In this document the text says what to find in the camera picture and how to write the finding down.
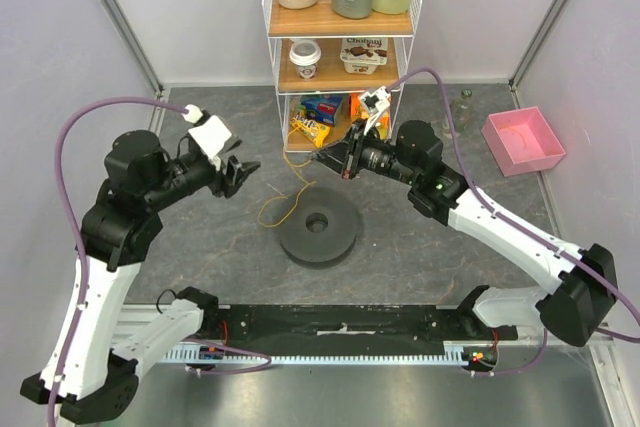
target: yellow string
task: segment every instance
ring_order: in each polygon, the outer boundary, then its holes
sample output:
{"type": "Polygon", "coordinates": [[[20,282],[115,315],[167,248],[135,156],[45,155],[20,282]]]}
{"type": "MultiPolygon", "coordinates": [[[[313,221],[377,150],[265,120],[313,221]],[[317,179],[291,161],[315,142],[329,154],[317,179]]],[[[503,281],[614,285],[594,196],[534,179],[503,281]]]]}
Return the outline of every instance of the yellow string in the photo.
{"type": "MultiPolygon", "coordinates": [[[[289,135],[287,135],[287,141],[289,140],[289,137],[291,136],[291,134],[293,134],[296,130],[298,130],[299,127],[295,127],[294,129],[292,129],[289,132],[289,135]]],[[[296,169],[300,169],[306,165],[309,165],[311,163],[310,160],[307,160],[305,163],[303,164],[294,164],[291,162],[291,160],[289,160],[289,157],[287,157],[287,153],[285,151],[286,146],[282,147],[282,158],[284,159],[284,161],[287,163],[287,165],[289,167],[291,167],[291,170],[293,171],[294,174],[296,174],[296,177],[298,177],[303,183],[304,183],[304,187],[302,187],[302,189],[300,189],[300,191],[298,192],[298,195],[296,195],[296,202],[293,205],[293,207],[291,208],[291,210],[289,210],[289,212],[287,212],[287,214],[282,217],[278,222],[276,222],[275,224],[265,224],[263,223],[260,218],[262,217],[262,213],[264,212],[264,209],[267,207],[267,205],[269,205],[271,202],[273,202],[274,200],[279,200],[279,199],[288,199],[289,197],[286,195],[279,195],[278,197],[273,197],[272,199],[267,200],[262,208],[260,209],[260,212],[258,212],[258,223],[263,226],[266,227],[268,229],[271,229],[273,227],[278,227],[279,225],[281,225],[285,220],[287,220],[289,218],[289,216],[291,214],[293,214],[293,211],[296,210],[296,208],[298,207],[298,201],[300,200],[300,196],[302,195],[302,193],[309,187],[311,187],[313,184],[315,184],[316,182],[309,182],[307,179],[305,179],[304,177],[302,177],[302,174],[300,174],[300,172],[298,172],[296,169]]]]}

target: black disc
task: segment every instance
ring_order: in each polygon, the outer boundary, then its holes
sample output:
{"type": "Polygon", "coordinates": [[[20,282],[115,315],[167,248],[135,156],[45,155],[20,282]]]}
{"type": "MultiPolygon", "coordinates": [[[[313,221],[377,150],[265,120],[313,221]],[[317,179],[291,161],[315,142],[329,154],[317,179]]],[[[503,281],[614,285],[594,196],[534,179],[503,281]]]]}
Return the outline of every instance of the black disc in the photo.
{"type": "Polygon", "coordinates": [[[344,260],[360,233],[360,215],[342,194],[324,187],[311,187],[298,207],[278,227],[285,253],[304,267],[323,269],[344,260]]]}

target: white wall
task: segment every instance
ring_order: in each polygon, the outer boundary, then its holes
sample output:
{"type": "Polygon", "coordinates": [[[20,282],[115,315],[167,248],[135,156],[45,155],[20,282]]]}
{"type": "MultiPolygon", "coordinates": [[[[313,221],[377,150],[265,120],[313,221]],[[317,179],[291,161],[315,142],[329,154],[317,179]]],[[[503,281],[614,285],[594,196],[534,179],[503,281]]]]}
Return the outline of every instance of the white wall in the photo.
{"type": "MultiPolygon", "coordinates": [[[[151,94],[98,0],[0,0],[0,425],[43,426],[19,397],[53,351],[73,286],[74,244],[53,178],[53,148],[76,109],[151,94]]],[[[146,127],[120,107],[78,123],[64,153],[76,212],[95,199],[116,135],[146,127]]]]}
{"type": "MultiPolygon", "coordinates": [[[[640,305],[640,3],[570,0],[520,88],[567,151],[547,174],[565,237],[598,242],[616,258],[618,284],[640,305]]],[[[609,320],[640,335],[618,303],[609,320]]],[[[621,344],[640,398],[638,347],[621,344]]]]}
{"type": "MultiPolygon", "coordinates": [[[[424,0],[413,66],[509,78],[552,0],[424,0]]],[[[164,83],[270,84],[260,0],[119,0],[164,83]]]]}

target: wooden shelf board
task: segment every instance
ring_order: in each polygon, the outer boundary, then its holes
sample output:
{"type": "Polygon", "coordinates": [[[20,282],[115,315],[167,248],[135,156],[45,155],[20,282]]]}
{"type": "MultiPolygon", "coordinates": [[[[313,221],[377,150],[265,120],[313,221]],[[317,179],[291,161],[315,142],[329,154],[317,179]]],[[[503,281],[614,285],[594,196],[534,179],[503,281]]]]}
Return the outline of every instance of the wooden shelf board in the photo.
{"type": "Polygon", "coordinates": [[[322,37],[413,35],[409,12],[386,15],[373,11],[366,19],[347,19],[336,14],[331,0],[318,0],[306,9],[285,9],[273,0],[269,35],[272,37],[322,37]]]}
{"type": "Polygon", "coordinates": [[[316,41],[322,50],[322,57],[318,61],[316,76],[308,80],[300,78],[296,66],[289,60],[292,42],[288,39],[282,42],[278,92],[358,92],[390,85],[398,80],[398,62],[392,39],[389,39],[387,63],[379,66],[371,75],[350,74],[344,70],[344,63],[340,59],[342,39],[317,39],[316,41]]]}
{"type": "MultiPolygon", "coordinates": [[[[329,145],[342,139],[347,133],[347,130],[349,130],[351,118],[349,117],[348,105],[343,105],[338,115],[338,123],[335,127],[331,128],[331,132],[329,132],[329,135],[325,139],[324,145],[329,145]]],[[[318,150],[317,147],[299,130],[289,135],[286,148],[287,152],[313,152],[314,150],[318,150]]]]}

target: pink bin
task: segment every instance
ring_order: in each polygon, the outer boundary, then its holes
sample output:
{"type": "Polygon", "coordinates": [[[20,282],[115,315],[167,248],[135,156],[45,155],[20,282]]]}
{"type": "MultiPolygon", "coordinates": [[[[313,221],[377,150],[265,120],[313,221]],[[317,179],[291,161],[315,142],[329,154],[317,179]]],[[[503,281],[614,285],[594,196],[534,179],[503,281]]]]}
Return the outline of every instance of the pink bin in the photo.
{"type": "Polygon", "coordinates": [[[491,114],[482,135],[507,177],[550,169],[566,154],[538,107],[491,114]]]}

